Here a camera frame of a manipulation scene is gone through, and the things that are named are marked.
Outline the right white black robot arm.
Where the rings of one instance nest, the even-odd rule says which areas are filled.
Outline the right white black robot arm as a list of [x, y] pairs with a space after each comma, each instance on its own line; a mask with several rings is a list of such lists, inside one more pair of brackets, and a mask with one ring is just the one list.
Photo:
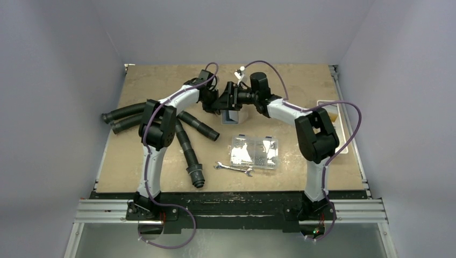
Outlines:
[[295, 126], [298, 147], [307, 160], [307, 182], [299, 216], [314, 219], [330, 204], [327, 199], [327, 165], [339, 146], [339, 138], [328, 112], [322, 108], [305, 111], [288, 104], [269, 87], [267, 75], [255, 72], [250, 75], [250, 86], [243, 87], [245, 73], [236, 70], [238, 83], [227, 82], [223, 93], [210, 104], [216, 111], [239, 111], [243, 105], [254, 105], [267, 118]]

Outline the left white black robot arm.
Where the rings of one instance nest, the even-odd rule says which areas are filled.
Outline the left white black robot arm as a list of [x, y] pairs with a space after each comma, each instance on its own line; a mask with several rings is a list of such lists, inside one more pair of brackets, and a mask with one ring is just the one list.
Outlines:
[[177, 113], [197, 103], [200, 91], [212, 86], [216, 72], [201, 70], [198, 77], [189, 80], [171, 95], [155, 101], [146, 101], [142, 122], [138, 134], [144, 151], [143, 172], [138, 194], [146, 200], [140, 204], [139, 212], [148, 220], [157, 218], [160, 207], [173, 207], [173, 204], [161, 204], [156, 198], [161, 193], [160, 177], [162, 163], [167, 148], [174, 140]]

